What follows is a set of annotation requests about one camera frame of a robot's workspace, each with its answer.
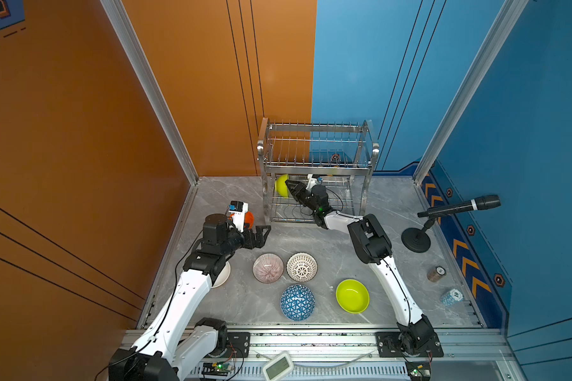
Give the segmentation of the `lime green bowl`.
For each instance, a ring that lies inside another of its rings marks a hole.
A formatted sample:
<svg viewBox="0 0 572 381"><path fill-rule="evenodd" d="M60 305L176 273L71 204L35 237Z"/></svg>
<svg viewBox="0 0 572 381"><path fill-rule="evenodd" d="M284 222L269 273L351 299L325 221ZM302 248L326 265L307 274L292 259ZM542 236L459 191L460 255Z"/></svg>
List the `lime green bowl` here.
<svg viewBox="0 0 572 381"><path fill-rule="evenodd" d="M275 182L276 192L282 198L288 198L289 197L289 189L288 189L288 186L286 184L287 180L289 180L289 175L283 174Z"/></svg>
<svg viewBox="0 0 572 381"><path fill-rule="evenodd" d="M341 308L350 314L361 314L370 304L370 293L356 279L345 279L337 287L335 297Z"/></svg>

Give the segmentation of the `black microphone on stand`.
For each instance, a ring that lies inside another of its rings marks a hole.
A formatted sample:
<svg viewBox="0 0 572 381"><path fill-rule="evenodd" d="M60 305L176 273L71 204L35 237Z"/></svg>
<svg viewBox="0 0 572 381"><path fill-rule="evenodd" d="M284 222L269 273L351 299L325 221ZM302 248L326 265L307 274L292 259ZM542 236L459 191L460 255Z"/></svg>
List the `black microphone on stand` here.
<svg viewBox="0 0 572 381"><path fill-rule="evenodd" d="M485 211L499 206L501 206L501 200L498 195L486 195L451 206L431 207L417 214L417 217L425 217L427 219L423 227L421 229L407 228L401 235L401 241L403 245L412 252L427 252L432 245L431 239L427 235L427 231L432 228L440 217L447 217L470 211Z"/></svg>

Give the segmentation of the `orange plastic bowl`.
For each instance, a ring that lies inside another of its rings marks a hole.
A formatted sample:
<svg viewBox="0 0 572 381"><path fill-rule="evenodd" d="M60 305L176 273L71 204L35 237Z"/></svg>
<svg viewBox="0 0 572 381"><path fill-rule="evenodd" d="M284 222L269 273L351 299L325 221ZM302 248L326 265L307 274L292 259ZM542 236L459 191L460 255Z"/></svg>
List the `orange plastic bowl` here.
<svg viewBox="0 0 572 381"><path fill-rule="evenodd" d="M247 211L244 217L244 226L248 229L252 229L254 227L254 215Z"/></svg>

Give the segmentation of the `green circuit board left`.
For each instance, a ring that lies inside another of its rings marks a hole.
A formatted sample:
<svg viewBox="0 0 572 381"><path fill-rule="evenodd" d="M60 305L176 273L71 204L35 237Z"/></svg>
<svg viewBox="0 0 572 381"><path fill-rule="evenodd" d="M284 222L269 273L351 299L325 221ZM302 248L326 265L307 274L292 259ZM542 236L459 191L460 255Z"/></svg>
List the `green circuit board left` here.
<svg viewBox="0 0 572 381"><path fill-rule="evenodd" d="M235 369L235 367L230 362L214 362L214 363L203 363L201 375L203 377L208 376L218 376L227 377Z"/></svg>

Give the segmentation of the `blue triangle patterned bowl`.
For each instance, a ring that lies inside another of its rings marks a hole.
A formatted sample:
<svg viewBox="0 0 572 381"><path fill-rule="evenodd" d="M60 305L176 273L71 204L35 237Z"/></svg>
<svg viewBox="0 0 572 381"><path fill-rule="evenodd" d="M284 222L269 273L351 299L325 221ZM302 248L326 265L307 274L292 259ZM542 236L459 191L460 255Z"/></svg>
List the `blue triangle patterned bowl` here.
<svg viewBox="0 0 572 381"><path fill-rule="evenodd" d="M281 311L284 316L294 322L302 322L314 312L316 300L312 291L302 285L287 287L281 295Z"/></svg>

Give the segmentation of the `pink striped ceramic bowl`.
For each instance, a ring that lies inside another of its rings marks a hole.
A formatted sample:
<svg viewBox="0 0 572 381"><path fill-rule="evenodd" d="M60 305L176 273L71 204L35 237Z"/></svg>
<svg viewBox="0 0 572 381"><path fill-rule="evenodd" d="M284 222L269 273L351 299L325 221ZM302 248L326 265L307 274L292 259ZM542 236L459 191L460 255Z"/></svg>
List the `pink striped ceramic bowl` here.
<svg viewBox="0 0 572 381"><path fill-rule="evenodd" d="M253 265L254 278L264 284L278 281L284 273L284 262L273 253L266 253L255 260Z"/></svg>

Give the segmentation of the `circuit board right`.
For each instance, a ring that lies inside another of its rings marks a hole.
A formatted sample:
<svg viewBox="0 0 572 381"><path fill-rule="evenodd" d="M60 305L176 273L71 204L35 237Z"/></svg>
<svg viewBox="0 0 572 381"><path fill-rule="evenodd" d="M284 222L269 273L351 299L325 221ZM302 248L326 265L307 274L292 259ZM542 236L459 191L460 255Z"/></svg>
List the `circuit board right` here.
<svg viewBox="0 0 572 381"><path fill-rule="evenodd" d="M405 363L408 377L411 381L430 381L432 377L432 369L428 362L422 363Z"/></svg>

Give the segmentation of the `aluminium corner post left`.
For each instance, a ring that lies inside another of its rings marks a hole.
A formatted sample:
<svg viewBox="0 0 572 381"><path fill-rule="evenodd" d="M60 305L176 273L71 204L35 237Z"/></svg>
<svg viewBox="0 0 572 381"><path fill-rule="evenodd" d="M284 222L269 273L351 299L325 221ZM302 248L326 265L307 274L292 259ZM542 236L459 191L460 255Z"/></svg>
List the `aluminium corner post left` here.
<svg viewBox="0 0 572 381"><path fill-rule="evenodd" d="M199 182L199 175L192 158L184 144L184 140L176 125L168 103L161 91L157 78L153 73L149 60L139 41L133 24L122 1L101 0L101 5L115 31L124 52L141 84L153 111L160 122L165 136L178 159L180 166L193 186Z"/></svg>

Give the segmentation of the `stainless steel dish rack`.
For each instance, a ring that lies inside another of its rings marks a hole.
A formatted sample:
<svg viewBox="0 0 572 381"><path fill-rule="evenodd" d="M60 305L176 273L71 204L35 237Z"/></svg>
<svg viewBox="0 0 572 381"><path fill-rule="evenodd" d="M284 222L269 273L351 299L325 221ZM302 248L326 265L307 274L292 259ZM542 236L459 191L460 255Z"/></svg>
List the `stainless steel dish rack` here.
<svg viewBox="0 0 572 381"><path fill-rule="evenodd" d="M327 187L330 204L346 214L365 214L380 156L373 122L360 124L275 122L262 119L257 138L264 222L312 223L311 211L278 191L287 175L306 184L313 176Z"/></svg>

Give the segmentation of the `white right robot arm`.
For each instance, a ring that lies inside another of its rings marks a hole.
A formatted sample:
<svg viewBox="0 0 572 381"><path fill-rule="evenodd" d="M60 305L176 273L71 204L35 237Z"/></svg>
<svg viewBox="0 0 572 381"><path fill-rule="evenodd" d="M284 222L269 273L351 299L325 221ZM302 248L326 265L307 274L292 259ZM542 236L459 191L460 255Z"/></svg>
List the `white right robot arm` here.
<svg viewBox="0 0 572 381"><path fill-rule="evenodd" d="M285 185L300 205L311 210L319 227L347 233L359 260L380 280L400 330L397 345L408 357L443 357L443 346L429 318L419 308L397 269L392 243L373 214L344 214L330 205L326 187L287 179Z"/></svg>

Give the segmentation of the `aluminium corner post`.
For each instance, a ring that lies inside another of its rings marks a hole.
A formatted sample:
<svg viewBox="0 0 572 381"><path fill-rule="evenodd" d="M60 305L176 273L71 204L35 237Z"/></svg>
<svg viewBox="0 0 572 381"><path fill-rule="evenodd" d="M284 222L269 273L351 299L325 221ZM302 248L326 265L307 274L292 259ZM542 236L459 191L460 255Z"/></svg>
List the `aluminium corner post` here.
<svg viewBox="0 0 572 381"><path fill-rule="evenodd" d="M193 186L199 182L199 175L192 158L184 144L184 140L176 125L168 103L161 91L157 78L153 73L149 60L139 41L133 24L122 1L101 0L101 5L115 31L124 52L141 84L153 111L160 122L165 136L178 159L180 166Z"/></svg>
<svg viewBox="0 0 572 381"><path fill-rule="evenodd" d="M412 176L417 186L428 175L527 4L528 0L503 3Z"/></svg>

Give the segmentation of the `brown poker chip stack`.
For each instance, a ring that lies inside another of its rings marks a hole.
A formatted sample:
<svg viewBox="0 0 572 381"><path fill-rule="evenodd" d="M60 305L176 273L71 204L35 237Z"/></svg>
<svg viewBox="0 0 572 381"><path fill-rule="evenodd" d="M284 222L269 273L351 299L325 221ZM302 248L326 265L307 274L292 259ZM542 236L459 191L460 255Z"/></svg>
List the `brown poker chip stack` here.
<svg viewBox="0 0 572 381"><path fill-rule="evenodd" d="M436 266L427 273L427 279L432 283L437 283L446 275L446 269L442 266Z"/></svg>

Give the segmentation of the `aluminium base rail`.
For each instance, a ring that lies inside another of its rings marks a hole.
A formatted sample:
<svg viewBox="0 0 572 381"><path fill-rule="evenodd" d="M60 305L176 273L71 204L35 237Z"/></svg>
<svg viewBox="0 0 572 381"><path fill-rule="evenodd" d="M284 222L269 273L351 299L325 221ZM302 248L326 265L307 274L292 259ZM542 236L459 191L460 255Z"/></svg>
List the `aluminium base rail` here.
<svg viewBox="0 0 572 381"><path fill-rule="evenodd" d="M246 364L288 352L299 362L342 362L359 357L361 360L437 364L445 362L494 362L504 380L525 380L513 351L498 330L443 329L435 330L433 338L415 353L405 351L397 329L378 327L312 327L306 325L232 325L224 338L211 345L210 355L227 358L237 349L238 359Z"/></svg>

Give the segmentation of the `blue poker chip stack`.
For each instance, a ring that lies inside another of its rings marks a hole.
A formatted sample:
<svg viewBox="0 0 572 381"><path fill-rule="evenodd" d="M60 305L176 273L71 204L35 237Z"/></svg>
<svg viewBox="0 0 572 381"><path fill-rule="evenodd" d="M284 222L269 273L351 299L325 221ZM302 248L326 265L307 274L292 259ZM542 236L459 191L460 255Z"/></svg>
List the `blue poker chip stack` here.
<svg viewBox="0 0 572 381"><path fill-rule="evenodd" d="M461 302L463 299L463 293L456 288L451 288L450 290L446 291L440 298L441 303L443 303L444 306L452 306Z"/></svg>

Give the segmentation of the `white maroon patterned bowl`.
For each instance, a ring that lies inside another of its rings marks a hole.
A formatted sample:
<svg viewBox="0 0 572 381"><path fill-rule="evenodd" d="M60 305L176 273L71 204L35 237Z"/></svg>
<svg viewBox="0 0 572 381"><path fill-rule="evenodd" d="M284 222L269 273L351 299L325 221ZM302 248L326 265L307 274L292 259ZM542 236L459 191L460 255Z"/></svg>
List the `white maroon patterned bowl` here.
<svg viewBox="0 0 572 381"><path fill-rule="evenodd" d="M292 255L287 262L287 273L296 282L306 283L312 280L317 272L316 259L306 252Z"/></svg>

